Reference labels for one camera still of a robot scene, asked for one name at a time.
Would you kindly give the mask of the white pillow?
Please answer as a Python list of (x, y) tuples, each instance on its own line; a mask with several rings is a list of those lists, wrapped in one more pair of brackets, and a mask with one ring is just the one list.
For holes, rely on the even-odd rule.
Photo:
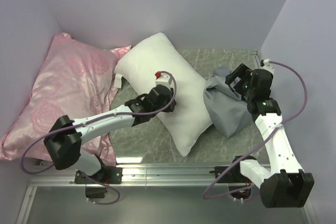
[(163, 33), (138, 43), (117, 63), (114, 87), (126, 79), (137, 94), (149, 93), (157, 84), (176, 94), (173, 112), (159, 113), (179, 153), (185, 157), (199, 136), (212, 124), (203, 99), (206, 80), (176, 51)]

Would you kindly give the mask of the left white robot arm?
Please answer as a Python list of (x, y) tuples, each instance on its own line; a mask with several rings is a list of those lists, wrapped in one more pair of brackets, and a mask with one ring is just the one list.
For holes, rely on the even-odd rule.
[(81, 147), (109, 132), (146, 123), (160, 112), (172, 112), (175, 104), (174, 89), (158, 84), (149, 93), (103, 114), (75, 120), (61, 116), (45, 137), (44, 145), (55, 169), (73, 168), (85, 173), (93, 183), (100, 183), (106, 176), (105, 164)]

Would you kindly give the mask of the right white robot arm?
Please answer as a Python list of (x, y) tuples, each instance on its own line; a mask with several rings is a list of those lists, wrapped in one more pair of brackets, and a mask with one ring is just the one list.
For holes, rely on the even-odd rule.
[(225, 78), (225, 83), (247, 104), (253, 122), (265, 145), (270, 170), (249, 157), (239, 158), (231, 169), (232, 178), (243, 182), (248, 178), (260, 192), (267, 208), (302, 208), (314, 186), (314, 177), (304, 172), (287, 138), (281, 109), (271, 97), (274, 62), (264, 62), (260, 69), (243, 63)]

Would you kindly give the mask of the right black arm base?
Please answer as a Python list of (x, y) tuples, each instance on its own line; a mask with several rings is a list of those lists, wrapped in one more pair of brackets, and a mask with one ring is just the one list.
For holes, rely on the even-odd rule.
[[(215, 166), (212, 170), (209, 171), (210, 174), (214, 174), (215, 178), (220, 176), (220, 174), (226, 170), (228, 166)], [(228, 190), (236, 190), (239, 188), (239, 186), (232, 186), (232, 184), (244, 184), (243, 187), (247, 187), (251, 185), (251, 181), (243, 176), (240, 172), (239, 169), (234, 167), (232, 168), (228, 173), (226, 173), (219, 181), (218, 183), (222, 184), (229, 184)], [(239, 199), (239, 200), (246, 200), (251, 197), (251, 188), (250, 189), (240, 189), (237, 192), (231, 193), (230, 194), (233, 198)]]

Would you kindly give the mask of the grey pillowcase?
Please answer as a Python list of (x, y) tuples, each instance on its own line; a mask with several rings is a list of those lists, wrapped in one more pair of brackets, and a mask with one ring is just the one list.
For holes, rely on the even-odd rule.
[(226, 66), (216, 68), (203, 92), (204, 104), (215, 128), (226, 137), (233, 136), (252, 122), (241, 95), (225, 83), (229, 74)]

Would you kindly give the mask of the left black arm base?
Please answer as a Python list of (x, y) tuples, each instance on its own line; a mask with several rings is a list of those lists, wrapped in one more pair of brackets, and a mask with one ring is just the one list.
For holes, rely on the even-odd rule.
[(106, 186), (102, 187), (88, 187), (91, 184), (105, 184), (105, 185), (118, 185), (122, 182), (123, 168), (120, 167), (107, 167), (102, 166), (102, 168), (94, 175), (85, 175), (82, 171), (76, 171), (75, 184), (86, 185), (85, 196), (90, 201), (101, 201), (103, 200), (107, 193), (108, 188)]

